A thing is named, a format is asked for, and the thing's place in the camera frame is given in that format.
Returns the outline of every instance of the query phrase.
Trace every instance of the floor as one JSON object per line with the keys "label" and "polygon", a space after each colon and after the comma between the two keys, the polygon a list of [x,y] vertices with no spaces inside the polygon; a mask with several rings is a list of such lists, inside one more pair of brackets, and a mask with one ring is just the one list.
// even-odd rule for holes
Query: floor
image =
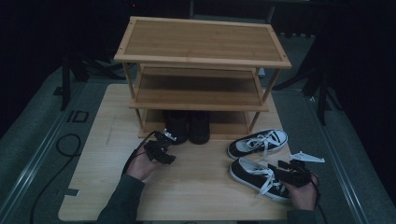
{"label": "floor", "polygon": [[[282,72],[276,83],[295,75],[313,38],[279,36],[293,67]],[[266,75],[261,78],[264,87],[271,72],[265,70]],[[60,111],[61,97],[53,92],[62,84],[61,69],[47,78],[0,140],[0,223],[64,223],[57,218],[57,211],[78,157],[64,157],[59,150],[67,154],[73,154],[75,148],[82,150],[106,86],[122,82],[93,71],[87,83],[72,78],[72,102],[65,111]],[[325,164],[309,164],[309,168],[320,176],[320,203],[329,223],[340,223],[340,220],[342,223],[396,223],[396,209],[376,177],[347,116],[329,101],[330,109],[325,114],[327,125],[321,125],[316,116],[316,98],[305,97],[300,92],[305,82],[301,80],[282,91],[273,91],[273,96],[282,125],[290,135],[291,152],[302,150],[320,155],[327,161]],[[79,136],[80,147],[77,138],[62,138],[69,133]],[[317,220],[324,223],[319,211]],[[284,220],[258,222],[286,223]]]}

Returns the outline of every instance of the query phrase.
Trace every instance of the hand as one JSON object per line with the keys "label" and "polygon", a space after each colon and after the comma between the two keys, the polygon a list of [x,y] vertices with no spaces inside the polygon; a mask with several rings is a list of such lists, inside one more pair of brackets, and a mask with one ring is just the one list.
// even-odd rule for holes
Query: hand
{"label": "hand", "polygon": [[[311,175],[311,179],[315,185],[318,184],[318,178],[315,175]],[[312,183],[308,183],[300,188],[288,183],[283,183],[283,185],[285,185],[285,187],[289,190],[291,202],[295,208],[309,211],[315,210],[318,193]]]}
{"label": "hand", "polygon": [[161,165],[162,163],[158,161],[149,160],[146,155],[146,150],[141,147],[137,151],[135,158],[129,164],[126,174],[143,181]]}

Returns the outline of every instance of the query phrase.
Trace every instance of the bamboo shelf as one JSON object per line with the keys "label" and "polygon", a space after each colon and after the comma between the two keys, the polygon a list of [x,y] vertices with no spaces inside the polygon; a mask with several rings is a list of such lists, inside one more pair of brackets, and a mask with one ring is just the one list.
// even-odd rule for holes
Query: bamboo shelf
{"label": "bamboo shelf", "polygon": [[[212,138],[245,136],[268,112],[280,69],[291,68],[271,25],[142,17],[131,18],[115,60],[123,63],[140,137],[164,128],[162,110],[211,111]],[[135,83],[127,63],[137,64]],[[261,67],[276,69],[265,91]]]}

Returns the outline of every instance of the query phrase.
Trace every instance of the sleeve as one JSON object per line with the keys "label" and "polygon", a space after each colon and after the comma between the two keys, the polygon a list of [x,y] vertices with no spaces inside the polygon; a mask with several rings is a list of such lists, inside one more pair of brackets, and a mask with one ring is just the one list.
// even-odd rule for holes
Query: sleeve
{"label": "sleeve", "polygon": [[316,224],[314,211],[295,210],[288,212],[288,224]]}
{"label": "sleeve", "polygon": [[123,175],[96,224],[135,223],[143,187],[142,181]]}

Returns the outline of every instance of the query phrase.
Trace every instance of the sneaker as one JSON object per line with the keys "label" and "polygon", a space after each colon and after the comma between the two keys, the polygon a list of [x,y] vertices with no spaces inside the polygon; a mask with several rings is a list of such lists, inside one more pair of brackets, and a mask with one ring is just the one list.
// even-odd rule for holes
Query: sneaker
{"label": "sneaker", "polygon": [[288,135],[282,130],[267,129],[233,141],[227,153],[234,160],[259,151],[265,157],[268,153],[278,152],[287,142]]}
{"label": "sneaker", "polygon": [[274,171],[270,168],[239,158],[230,165],[230,176],[236,182],[257,190],[260,195],[264,195],[277,202],[289,202],[289,191],[275,178]]}
{"label": "sneaker", "polygon": [[191,111],[189,139],[192,143],[201,145],[210,138],[210,113],[208,111]]}
{"label": "sneaker", "polygon": [[187,132],[187,112],[183,110],[164,110],[165,128],[176,141],[172,141],[172,145],[185,143],[188,139]]}

